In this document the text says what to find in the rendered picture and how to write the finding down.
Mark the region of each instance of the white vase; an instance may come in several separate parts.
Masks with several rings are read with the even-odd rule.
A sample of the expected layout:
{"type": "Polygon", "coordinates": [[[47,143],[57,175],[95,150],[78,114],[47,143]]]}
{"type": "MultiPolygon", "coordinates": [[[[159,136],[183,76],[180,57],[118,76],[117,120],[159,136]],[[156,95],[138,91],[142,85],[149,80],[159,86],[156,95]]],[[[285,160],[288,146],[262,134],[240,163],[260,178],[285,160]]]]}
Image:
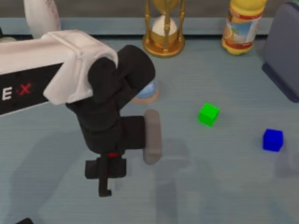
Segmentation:
{"type": "Polygon", "coordinates": [[[35,39],[60,30],[60,19],[54,0],[24,0],[25,17],[35,39]]]}

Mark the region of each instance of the gray background wall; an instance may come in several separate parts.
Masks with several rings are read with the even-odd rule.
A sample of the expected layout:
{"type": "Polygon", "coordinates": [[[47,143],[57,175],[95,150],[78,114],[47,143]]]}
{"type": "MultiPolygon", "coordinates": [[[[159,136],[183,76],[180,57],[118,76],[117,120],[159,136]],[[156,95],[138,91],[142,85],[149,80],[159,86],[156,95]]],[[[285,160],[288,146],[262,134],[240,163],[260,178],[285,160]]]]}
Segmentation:
{"type": "MultiPolygon", "coordinates": [[[[230,0],[186,0],[187,17],[225,17],[230,0]]],[[[273,17],[287,0],[268,0],[273,17]]],[[[61,17],[143,17],[145,0],[56,0],[61,17]]],[[[1,0],[0,17],[24,17],[22,0],[1,0]]]]}

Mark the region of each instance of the green cube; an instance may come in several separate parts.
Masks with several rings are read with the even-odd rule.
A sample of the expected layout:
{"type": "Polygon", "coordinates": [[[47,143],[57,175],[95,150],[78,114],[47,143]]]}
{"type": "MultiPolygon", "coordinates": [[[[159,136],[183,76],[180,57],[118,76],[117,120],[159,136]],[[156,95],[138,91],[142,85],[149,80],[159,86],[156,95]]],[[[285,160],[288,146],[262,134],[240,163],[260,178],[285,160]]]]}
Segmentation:
{"type": "Polygon", "coordinates": [[[219,111],[218,107],[205,103],[199,112],[198,121],[211,127],[216,121],[219,111]]]}

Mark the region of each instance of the blue block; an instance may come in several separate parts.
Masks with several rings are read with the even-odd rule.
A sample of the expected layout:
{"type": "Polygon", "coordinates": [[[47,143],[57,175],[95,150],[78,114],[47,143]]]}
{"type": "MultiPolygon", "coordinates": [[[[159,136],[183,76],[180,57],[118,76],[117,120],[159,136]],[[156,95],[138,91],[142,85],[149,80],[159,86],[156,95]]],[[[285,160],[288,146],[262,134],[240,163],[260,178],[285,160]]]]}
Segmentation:
{"type": "Polygon", "coordinates": [[[263,149],[279,152],[284,144],[284,134],[282,131],[266,129],[263,135],[263,149]]]}

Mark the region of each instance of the hourglass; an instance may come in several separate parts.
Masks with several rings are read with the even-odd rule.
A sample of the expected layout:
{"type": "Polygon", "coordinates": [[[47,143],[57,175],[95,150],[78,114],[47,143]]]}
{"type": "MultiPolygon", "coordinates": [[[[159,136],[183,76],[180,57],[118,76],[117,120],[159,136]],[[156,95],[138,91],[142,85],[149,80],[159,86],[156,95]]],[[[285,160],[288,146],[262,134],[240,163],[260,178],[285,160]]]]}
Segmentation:
{"type": "Polygon", "coordinates": [[[150,0],[145,3],[145,25],[146,33],[143,38],[145,50],[157,57],[172,57],[179,54],[185,45],[183,36],[183,23],[185,18],[185,0],[152,0],[154,6],[161,13],[161,16],[155,19],[152,28],[150,27],[150,0]],[[178,5],[179,27],[170,17],[170,13],[178,5]]]}

